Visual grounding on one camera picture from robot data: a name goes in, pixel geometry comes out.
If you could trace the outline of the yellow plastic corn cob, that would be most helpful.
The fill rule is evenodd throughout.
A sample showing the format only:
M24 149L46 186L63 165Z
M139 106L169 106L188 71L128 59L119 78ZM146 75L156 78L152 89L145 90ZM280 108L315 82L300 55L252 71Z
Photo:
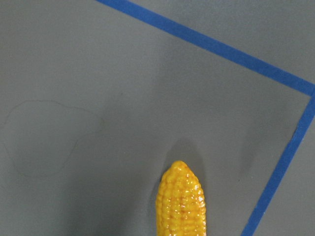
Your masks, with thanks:
M156 197L158 236L205 236L206 203L199 179L183 161L162 175Z

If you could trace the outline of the blue tape strip border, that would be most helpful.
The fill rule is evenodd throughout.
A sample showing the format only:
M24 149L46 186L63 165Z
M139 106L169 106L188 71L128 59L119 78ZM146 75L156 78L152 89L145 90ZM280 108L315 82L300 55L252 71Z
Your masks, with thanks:
M297 90L305 95L314 96L315 94L315 85L313 83L198 31L179 24L160 14L150 11L140 5L127 0L100 0L99 3L162 30L181 40L189 42L210 53L214 53L253 72L279 82L287 87Z

